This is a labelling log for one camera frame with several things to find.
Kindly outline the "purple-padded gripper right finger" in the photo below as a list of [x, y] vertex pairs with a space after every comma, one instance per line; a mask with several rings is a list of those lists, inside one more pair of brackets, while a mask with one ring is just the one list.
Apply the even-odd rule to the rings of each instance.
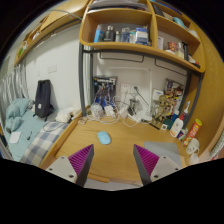
[[138, 145], [134, 145], [133, 155], [143, 185], [148, 185], [180, 170], [180, 167], [168, 156], [159, 157]]

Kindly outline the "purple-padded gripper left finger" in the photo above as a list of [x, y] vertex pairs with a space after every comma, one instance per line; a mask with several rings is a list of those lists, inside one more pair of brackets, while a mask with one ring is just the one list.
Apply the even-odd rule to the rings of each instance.
[[94, 145], [89, 145], [69, 157], [61, 156], [46, 171], [83, 187], [94, 156]]

